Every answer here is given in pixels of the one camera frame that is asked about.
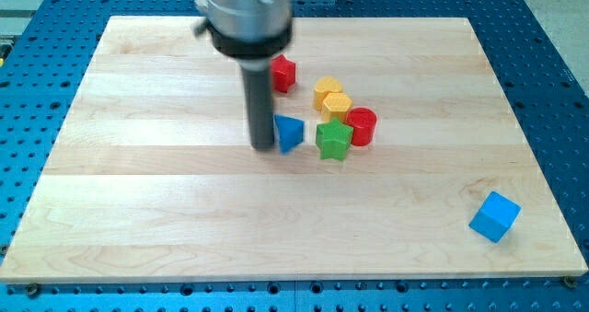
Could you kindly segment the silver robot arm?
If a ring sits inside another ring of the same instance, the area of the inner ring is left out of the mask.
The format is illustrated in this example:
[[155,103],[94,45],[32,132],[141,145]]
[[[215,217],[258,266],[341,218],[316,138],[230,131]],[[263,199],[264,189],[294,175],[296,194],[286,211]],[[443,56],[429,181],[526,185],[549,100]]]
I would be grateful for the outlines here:
[[193,34],[209,33],[221,54],[237,61],[242,75],[251,146],[274,146],[271,58],[292,38],[290,0],[194,0],[203,21]]

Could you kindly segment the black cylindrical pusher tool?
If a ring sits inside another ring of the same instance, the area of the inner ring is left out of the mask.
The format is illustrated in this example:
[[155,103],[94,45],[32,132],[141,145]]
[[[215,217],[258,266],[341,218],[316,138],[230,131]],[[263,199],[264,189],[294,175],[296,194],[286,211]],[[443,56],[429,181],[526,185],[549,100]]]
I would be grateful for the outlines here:
[[241,67],[250,144],[255,150],[274,146],[272,86],[269,68]]

